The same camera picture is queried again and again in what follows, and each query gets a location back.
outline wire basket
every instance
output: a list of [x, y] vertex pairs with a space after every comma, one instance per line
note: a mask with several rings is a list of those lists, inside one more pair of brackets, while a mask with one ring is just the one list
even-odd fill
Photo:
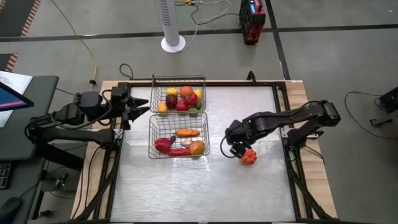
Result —
[[[150, 110], [158, 112], [159, 103], [166, 103], [166, 90], [168, 88], [176, 88], [178, 90], [178, 101], [184, 99], [180, 96], [180, 90], [183, 86], [190, 86], [193, 91], [201, 90], [201, 109], [206, 109], [206, 78], [204, 76], [157, 76], [152, 80], [152, 91], [150, 93]], [[191, 113], [191, 111], [168, 110], [168, 112]]]
[[[151, 159], [176, 158], [160, 153], [155, 148], [155, 141], [159, 138], [171, 138], [178, 129], [194, 129], [200, 132], [197, 137], [191, 137], [192, 141], [203, 141], [205, 143], [205, 152], [202, 155], [180, 156], [180, 157], [198, 157], [207, 156], [210, 153], [210, 141], [207, 114], [198, 112], [197, 114], [177, 114], [170, 113], [167, 116], [155, 114], [149, 120], [149, 143], [148, 156]], [[180, 144], [187, 138], [176, 138], [171, 149], [182, 148]]]

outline white paper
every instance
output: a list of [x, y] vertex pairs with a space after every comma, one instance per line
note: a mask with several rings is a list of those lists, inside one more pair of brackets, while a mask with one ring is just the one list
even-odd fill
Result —
[[[0, 71], [0, 82], [6, 84], [8, 87], [22, 95], [24, 94], [27, 86], [29, 86], [31, 80], [32, 76]], [[0, 112], [0, 128], [3, 128], [4, 125], [6, 125], [6, 122], [11, 116], [12, 112], [12, 110]]]

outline monitor screen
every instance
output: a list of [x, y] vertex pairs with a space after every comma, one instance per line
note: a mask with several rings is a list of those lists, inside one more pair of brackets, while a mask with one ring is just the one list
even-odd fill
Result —
[[15, 110], [29, 106], [33, 106], [33, 102], [0, 82], [0, 111]]

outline gray floor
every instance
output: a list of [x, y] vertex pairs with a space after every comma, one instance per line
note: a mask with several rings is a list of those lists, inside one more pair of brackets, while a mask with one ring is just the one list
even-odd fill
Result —
[[[156, 0], [56, 0], [79, 34], [161, 31]], [[232, 0], [231, 12], [240, 1]], [[225, 3], [203, 6], [199, 18], [222, 11]], [[388, 0], [272, 0], [278, 27], [398, 24], [398, 2]], [[180, 30], [194, 30], [190, 7], [177, 8]], [[231, 29], [236, 16], [224, 17], [201, 29]], [[43, 0], [28, 36], [72, 35], [66, 21], [49, 0]], [[341, 123], [320, 138], [331, 191], [342, 220], [395, 223], [398, 219], [398, 141], [375, 138], [361, 130], [345, 111], [349, 91], [383, 94], [398, 85], [398, 30], [347, 30], [281, 33], [290, 76], [304, 80], [310, 100], [334, 102]], [[137, 78], [156, 75], [205, 75], [209, 79], [242, 79], [249, 70], [258, 79], [283, 79], [271, 33], [255, 46], [245, 46], [239, 34], [199, 35], [177, 55], [160, 48], [160, 37], [89, 40], [98, 63], [98, 83], [120, 80], [120, 63], [129, 63]], [[89, 89], [93, 74], [90, 56], [76, 40], [0, 43], [0, 53], [18, 52], [14, 69], [29, 75], [58, 75], [59, 88]], [[52, 110], [71, 97], [57, 92]], [[368, 120], [384, 112], [369, 96], [352, 95], [348, 106], [365, 127], [397, 137], [388, 125], [373, 129]], [[64, 221], [72, 203], [45, 198]], [[41, 219], [36, 223], [49, 223]]]

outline red device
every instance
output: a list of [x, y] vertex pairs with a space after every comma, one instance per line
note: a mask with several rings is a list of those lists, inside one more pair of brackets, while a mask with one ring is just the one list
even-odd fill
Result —
[[261, 0], [242, 0], [239, 28], [242, 30], [245, 44], [253, 45], [259, 41], [265, 23], [266, 12]]

